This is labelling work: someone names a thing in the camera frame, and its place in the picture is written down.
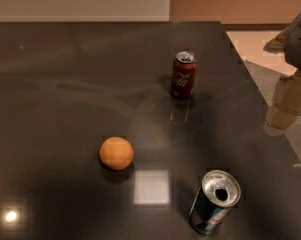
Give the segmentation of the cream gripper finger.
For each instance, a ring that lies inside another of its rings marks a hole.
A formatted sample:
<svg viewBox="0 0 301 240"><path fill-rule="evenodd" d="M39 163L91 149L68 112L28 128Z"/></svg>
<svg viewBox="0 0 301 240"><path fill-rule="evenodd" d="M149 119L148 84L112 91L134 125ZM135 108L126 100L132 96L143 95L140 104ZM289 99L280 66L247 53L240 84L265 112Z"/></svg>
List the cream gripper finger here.
<svg viewBox="0 0 301 240"><path fill-rule="evenodd" d="M282 31L280 31L274 38L272 38L265 44L263 50L274 54L284 53L288 30L289 28L286 27Z"/></svg>
<svg viewBox="0 0 301 240"><path fill-rule="evenodd" d="M266 115L264 131L279 136L301 117L301 70L281 76L276 84L272 104Z"/></svg>

